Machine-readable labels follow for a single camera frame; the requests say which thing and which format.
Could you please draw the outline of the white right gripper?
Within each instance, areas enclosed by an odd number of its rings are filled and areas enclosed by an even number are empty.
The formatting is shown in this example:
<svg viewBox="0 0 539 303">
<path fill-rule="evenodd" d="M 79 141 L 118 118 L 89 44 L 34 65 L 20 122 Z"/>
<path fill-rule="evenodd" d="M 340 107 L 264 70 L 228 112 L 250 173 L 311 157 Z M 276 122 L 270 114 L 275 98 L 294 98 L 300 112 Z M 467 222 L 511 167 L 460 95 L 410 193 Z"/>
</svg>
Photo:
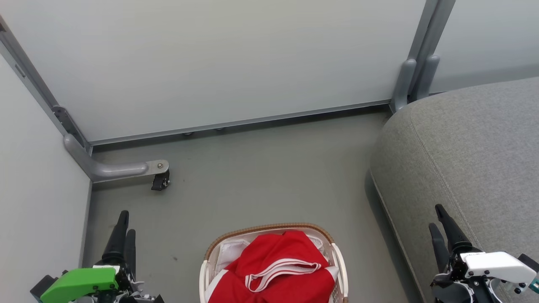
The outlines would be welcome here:
<svg viewBox="0 0 539 303">
<path fill-rule="evenodd" d="M 445 240 L 435 223 L 429 223 L 439 274 L 431 290 L 437 303 L 501 303 L 496 294 L 505 287 L 521 295 L 538 293 L 538 263 L 527 255 L 516 258 L 506 252 L 470 252 L 473 245 L 443 205 L 435 205 Z"/>
</svg>

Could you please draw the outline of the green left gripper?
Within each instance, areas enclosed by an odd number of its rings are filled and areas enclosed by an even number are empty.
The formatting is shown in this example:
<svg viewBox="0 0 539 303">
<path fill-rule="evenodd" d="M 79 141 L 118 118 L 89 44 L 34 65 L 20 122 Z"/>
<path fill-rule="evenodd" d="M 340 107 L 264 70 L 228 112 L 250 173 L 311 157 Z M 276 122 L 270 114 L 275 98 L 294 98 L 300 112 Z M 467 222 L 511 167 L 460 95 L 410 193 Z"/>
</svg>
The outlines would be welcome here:
<svg viewBox="0 0 539 303">
<path fill-rule="evenodd" d="M 136 278 L 136 231 L 128 230 L 129 211 L 121 211 L 102 253 L 104 265 L 46 275 L 30 291 L 39 303 L 163 303 L 144 295 Z M 127 266 L 115 265 L 126 263 Z"/>
</svg>

